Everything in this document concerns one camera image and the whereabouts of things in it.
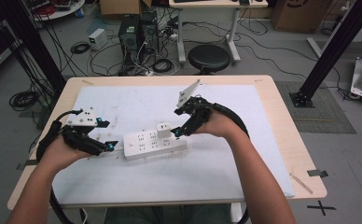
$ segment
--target table leg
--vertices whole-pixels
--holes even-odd
[[[234,34],[236,33],[236,25],[237,25],[237,19],[239,18],[239,12],[240,12],[239,8],[234,9],[230,33],[227,35],[227,43],[230,48],[230,56],[232,58],[233,63],[237,63],[240,61],[239,52],[237,52],[236,46],[234,45],[233,42]]]
[[[242,219],[242,204],[232,203],[230,206],[230,220],[231,222],[238,222]]]
[[[186,57],[185,57],[185,51],[184,51],[184,40],[182,37],[182,8],[178,9],[178,36],[177,36],[177,49],[178,49],[178,61],[180,63],[185,63]]]

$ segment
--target power strip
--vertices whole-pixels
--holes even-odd
[[[174,137],[170,133],[170,124],[168,123],[159,124],[157,130],[124,135],[123,144],[127,160],[135,160],[188,148],[186,137]]]

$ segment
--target white desk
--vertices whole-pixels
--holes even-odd
[[[336,32],[338,31],[338,29],[341,27],[341,24],[343,23],[344,19],[349,15],[349,12],[351,11],[352,7],[353,7],[354,3],[352,3],[352,5],[350,6],[350,8],[348,9],[348,11],[346,12],[346,14],[343,16],[343,18],[341,19],[341,21],[338,23],[337,27],[335,28],[335,30],[332,32],[331,36],[329,37],[329,39],[327,40],[326,44],[323,46],[322,49],[320,49],[320,47],[317,45],[317,43],[315,42],[315,40],[312,37],[308,37],[307,41],[310,44],[310,46],[312,47],[312,49],[314,50],[315,54],[317,55],[318,58],[321,57],[321,55],[324,53],[324,51],[326,50],[327,46],[329,45],[330,41],[332,40],[332,37],[336,34]],[[358,32],[358,34],[356,35],[356,37],[353,39],[353,42],[362,42],[362,28],[361,30]]]
[[[307,174],[308,170],[315,170],[313,161],[304,146],[300,135],[298,133],[295,124],[290,117],[285,104],[278,92],[273,80],[269,76],[214,76],[214,77],[200,77],[203,83],[212,84],[212,85],[252,85],[256,88],[259,99],[261,100],[263,109],[265,110],[266,117],[269,124],[271,125],[271,130],[273,137],[277,143],[279,151],[283,157],[285,168],[287,171],[292,174],[291,184],[295,191],[295,196],[292,199],[302,199],[302,198],[323,198],[327,195],[326,188],[319,176],[309,176]],[[175,86],[175,85],[189,85],[196,80],[194,76],[180,76],[180,77],[78,77],[70,79],[63,93],[56,104],[49,120],[56,119],[62,112],[68,111],[73,108],[76,98],[78,97],[81,88],[89,86]],[[45,134],[50,125],[47,125],[44,129],[43,134]],[[31,160],[35,159],[35,154],[32,155]],[[102,158],[92,158],[91,160],[98,161]],[[112,159],[113,162],[119,162],[120,158],[114,156]],[[141,161],[131,161],[130,166],[135,165]],[[34,166],[27,166],[21,178],[12,193],[12,196],[8,202],[8,208],[13,209],[16,204],[16,201],[19,199],[22,189],[30,176],[31,172],[34,170]],[[185,182],[182,181],[183,178],[187,176],[179,176],[180,185],[182,186]],[[128,184],[126,182],[119,183],[120,185]],[[160,183],[161,180],[158,179],[157,182],[152,180],[146,184],[155,185]],[[97,189],[91,191],[89,197],[94,197],[95,195],[100,194],[101,192]],[[144,205],[144,204],[180,204],[180,203],[237,203],[242,202],[243,198],[228,198],[218,201],[187,201],[187,202],[175,202],[175,201],[161,201],[154,203],[144,203],[145,198],[139,199],[139,202],[127,202],[127,201],[112,201],[112,202],[102,202],[91,204],[87,202],[79,202],[75,204],[63,204],[64,207],[89,207],[89,206],[124,206],[124,205]]]
[[[266,1],[257,2],[250,0],[250,6],[240,6],[239,2],[232,2],[231,0],[213,0],[201,2],[186,2],[175,3],[174,0],[169,0],[170,7],[178,9],[178,61],[180,63],[186,62],[186,55],[184,51],[182,23],[187,18],[188,21],[231,21],[232,25],[230,33],[227,35],[227,44],[230,48],[230,56],[233,63],[240,61],[239,52],[234,45],[233,39],[236,32],[237,20],[239,18],[240,8],[246,7],[267,7]]]
[[[70,6],[70,10],[65,10],[65,11],[61,11],[61,10],[56,10],[55,13],[53,13],[52,15],[35,15],[35,20],[36,21],[47,21],[47,20],[54,20],[54,19],[58,19],[60,17],[64,17],[67,15],[70,15],[71,13],[76,12],[78,9],[82,8],[83,5],[85,4],[85,0],[79,0],[78,2],[72,2],[71,6]]]

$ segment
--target stool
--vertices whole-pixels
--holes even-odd
[[[188,61],[201,70],[199,75],[212,75],[228,67],[230,55],[225,49],[216,45],[199,45],[189,52]]]

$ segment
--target gray floor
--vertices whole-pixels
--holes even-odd
[[[63,48],[68,52],[69,48],[77,41],[87,41],[87,36],[95,29],[102,27],[118,32],[118,21],[104,21],[93,11],[86,10],[87,16],[76,19],[73,16],[55,21],[53,24]],[[253,36],[261,45],[272,48],[289,48],[315,58],[313,51],[306,41],[307,36],[313,36],[323,45],[327,37],[319,33],[314,35],[302,35],[281,33],[272,30],[269,21],[263,22],[269,28],[265,35],[253,35],[243,27],[238,27],[238,32]],[[263,30],[258,23],[251,21],[254,30]],[[207,29],[185,26],[185,34],[192,40],[218,40]],[[213,31],[223,35],[224,32],[214,28]],[[59,57],[53,47],[47,33],[41,30],[41,35],[46,42],[53,58],[58,63]],[[187,43],[186,51],[195,46],[195,43]],[[291,51],[283,49],[264,49],[254,43],[250,38],[241,36],[237,45],[250,46],[254,52],[263,58],[271,58],[283,70],[308,76],[315,62]],[[168,47],[169,58],[176,59],[175,44]],[[303,81],[304,77],[292,76],[279,71],[272,62],[257,59],[249,48],[238,48],[242,62],[218,72],[218,75],[253,75],[267,74],[276,81]],[[353,43],[341,56],[335,65],[340,71],[340,86],[349,89],[354,71],[355,58],[362,57],[362,43]],[[75,55],[73,61],[84,72],[87,71],[88,53]],[[107,49],[102,55],[98,55],[95,63],[110,67],[121,61],[119,47]],[[197,70],[186,64],[176,72],[177,75],[193,75]],[[69,68],[63,72],[65,76],[72,76]],[[338,77],[332,70],[325,82],[328,86],[334,86]],[[12,193],[20,175],[17,170],[19,163],[24,163],[28,158],[29,146],[39,135],[31,118],[21,118],[20,112],[12,110],[8,105],[9,98],[20,91],[29,89],[30,81],[21,67],[12,56],[0,66],[0,223],[5,222],[9,211],[7,200]],[[323,206],[332,206],[337,210],[326,210],[326,215],[319,209],[308,209],[307,205],[318,205],[317,200],[290,201],[298,223],[362,223],[362,103],[343,101],[331,89],[333,97],[341,107],[346,117],[353,125],[356,134],[325,134],[325,133],[301,133],[301,137],[308,148],[313,161],[318,169],[326,170],[329,177],[324,178],[327,187],[327,197],[321,199]],[[89,222],[101,223],[104,209],[88,209]],[[67,211],[77,221],[77,211]],[[169,223],[177,223],[177,207],[170,207],[165,215]],[[58,223],[53,214],[50,214],[49,223]]]

